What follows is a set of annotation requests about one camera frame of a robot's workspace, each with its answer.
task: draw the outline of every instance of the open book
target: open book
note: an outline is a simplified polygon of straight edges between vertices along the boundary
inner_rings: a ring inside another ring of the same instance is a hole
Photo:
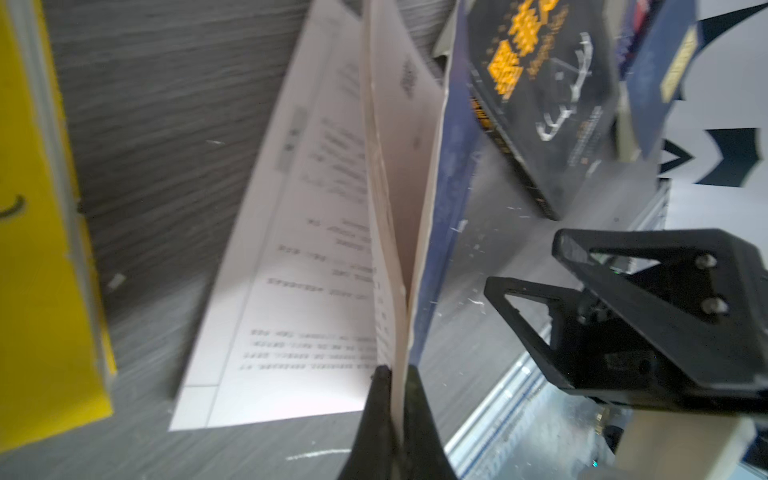
[[[402,424],[480,131],[460,17],[441,87],[394,0],[315,0],[171,430],[360,410],[379,364]]]

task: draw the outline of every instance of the white scuff mark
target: white scuff mark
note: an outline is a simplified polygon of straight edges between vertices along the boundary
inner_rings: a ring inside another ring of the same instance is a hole
[[[478,300],[473,300],[471,298],[468,298],[467,300],[469,300],[470,302],[474,303],[475,305],[479,305],[480,306],[480,311],[485,313],[485,302],[480,302]]]
[[[352,449],[330,449],[330,450],[318,450],[317,452],[307,452],[307,453],[300,453],[298,455],[291,455],[290,457],[286,457],[287,462],[292,462],[293,460],[300,460],[302,458],[315,458],[315,457],[322,457],[323,455],[334,455],[339,453],[350,453]]]
[[[589,177],[591,177],[591,176],[592,176],[592,174],[594,173],[594,171],[598,169],[598,166],[599,166],[599,165],[600,165],[602,162],[603,162],[603,161],[602,161],[602,160],[600,160],[599,158],[598,158],[597,160],[595,160],[594,162],[592,162],[592,165],[590,165],[590,166],[589,166],[589,169],[587,170],[587,173],[585,174],[585,177],[586,177],[586,178],[589,178]]]
[[[451,227],[451,230],[453,230],[455,232],[461,233],[461,232],[464,231],[464,227],[467,226],[467,223],[469,223],[469,220],[464,219],[464,220],[458,222],[458,225],[456,226],[456,228]]]
[[[125,275],[123,275],[122,273],[116,273],[112,277],[112,280],[110,280],[109,283],[107,283],[107,290],[109,290],[110,292],[114,292],[120,285],[123,284],[123,282],[125,281],[125,278],[126,278]]]

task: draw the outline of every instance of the table surface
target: table surface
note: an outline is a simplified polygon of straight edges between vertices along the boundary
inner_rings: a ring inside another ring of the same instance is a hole
[[[451,0],[400,2],[425,53]],[[115,414],[0,455],[0,478],[335,478],[359,413],[168,433],[174,396],[300,32],[305,0],[51,0],[45,13],[119,373]],[[623,230],[656,167],[610,161],[541,217],[486,143],[422,359],[444,442],[522,353],[489,275],[576,286],[563,227]],[[110,291],[116,274],[126,280]],[[541,326],[545,318],[535,322]]]

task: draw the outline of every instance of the yellow cover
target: yellow cover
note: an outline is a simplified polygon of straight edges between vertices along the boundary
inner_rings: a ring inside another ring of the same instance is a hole
[[[0,452],[102,419],[115,373],[39,2],[0,0]]]

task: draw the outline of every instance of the screw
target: screw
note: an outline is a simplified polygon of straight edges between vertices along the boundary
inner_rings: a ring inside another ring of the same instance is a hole
[[[699,255],[696,257],[694,262],[696,264],[696,268],[699,270],[706,270],[708,268],[714,268],[717,265],[717,258],[712,257],[708,253],[705,253],[704,255]]]
[[[701,309],[707,315],[712,315],[713,313],[724,315],[728,313],[728,304],[718,296],[711,296],[701,302]]]

